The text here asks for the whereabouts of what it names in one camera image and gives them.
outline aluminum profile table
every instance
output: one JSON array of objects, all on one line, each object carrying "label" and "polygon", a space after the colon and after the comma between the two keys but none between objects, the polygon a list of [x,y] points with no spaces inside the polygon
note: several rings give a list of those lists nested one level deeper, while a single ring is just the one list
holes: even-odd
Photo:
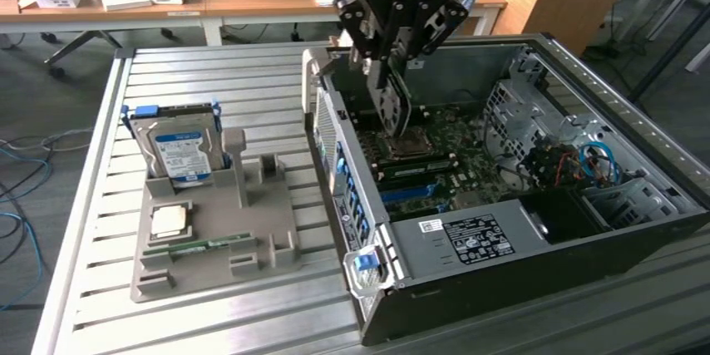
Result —
[{"label": "aluminum profile table", "polygon": [[[316,46],[325,43],[119,53],[33,354],[666,353],[707,337],[710,229],[702,229],[622,276],[361,347],[301,126],[300,54]],[[305,263],[269,279],[133,303],[145,165],[119,124],[120,107],[212,99],[224,125],[247,131],[245,159],[277,152],[285,163]]]}]

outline power supply label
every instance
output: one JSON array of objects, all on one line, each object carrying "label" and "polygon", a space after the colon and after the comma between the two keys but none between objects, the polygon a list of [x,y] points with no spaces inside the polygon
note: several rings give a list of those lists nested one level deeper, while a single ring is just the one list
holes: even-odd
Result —
[{"label": "power supply label", "polygon": [[448,222],[443,229],[458,259],[467,265],[515,253],[492,214]]}]

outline sticker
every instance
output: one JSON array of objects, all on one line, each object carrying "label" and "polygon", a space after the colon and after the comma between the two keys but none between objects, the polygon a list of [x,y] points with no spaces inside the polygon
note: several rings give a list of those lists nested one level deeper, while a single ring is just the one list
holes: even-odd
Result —
[{"label": "sticker", "polygon": [[429,233],[436,230],[441,230],[441,220],[433,219],[433,220],[425,220],[424,222],[419,222],[419,228],[421,230],[421,233]]},{"label": "sticker", "polygon": [[407,70],[420,70],[424,68],[424,60],[409,60],[407,62]]},{"label": "sticker", "polygon": [[448,222],[443,228],[463,264],[515,253],[492,214]]},{"label": "sticker", "polygon": [[200,12],[168,12],[168,17],[199,16]]},{"label": "sticker", "polygon": [[155,144],[171,179],[191,182],[205,179],[212,173],[207,154],[200,151],[203,141],[200,132],[155,137]]}]

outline hard drive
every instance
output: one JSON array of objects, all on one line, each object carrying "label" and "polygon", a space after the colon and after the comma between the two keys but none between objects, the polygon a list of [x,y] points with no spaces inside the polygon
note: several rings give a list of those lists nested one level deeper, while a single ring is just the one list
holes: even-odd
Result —
[{"label": "hard drive", "polygon": [[213,170],[228,167],[223,149],[219,105],[139,106],[123,110],[152,178],[168,177],[173,187],[201,185]]}]

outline table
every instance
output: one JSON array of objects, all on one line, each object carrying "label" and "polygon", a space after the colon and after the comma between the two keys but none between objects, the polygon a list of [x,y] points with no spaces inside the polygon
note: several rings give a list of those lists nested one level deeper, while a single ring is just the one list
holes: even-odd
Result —
[{"label": "table", "polygon": [[[470,14],[478,18],[476,35],[490,34],[504,6],[504,0],[476,0]],[[329,21],[337,21],[332,7],[317,7],[313,0],[187,0],[113,12],[103,11],[101,0],[82,0],[78,8],[61,10],[17,10],[16,0],[0,0],[0,34],[201,27],[208,46],[219,46],[224,25]]]},{"label": "table", "polygon": [[[327,43],[147,49],[115,60],[33,355],[666,353],[706,338],[707,228],[622,276],[373,348],[359,346],[301,127],[300,54],[321,46]],[[244,159],[276,152],[285,163],[304,266],[277,277],[132,303],[145,164],[119,124],[121,104],[212,99],[221,104],[223,124],[245,129]]]}]

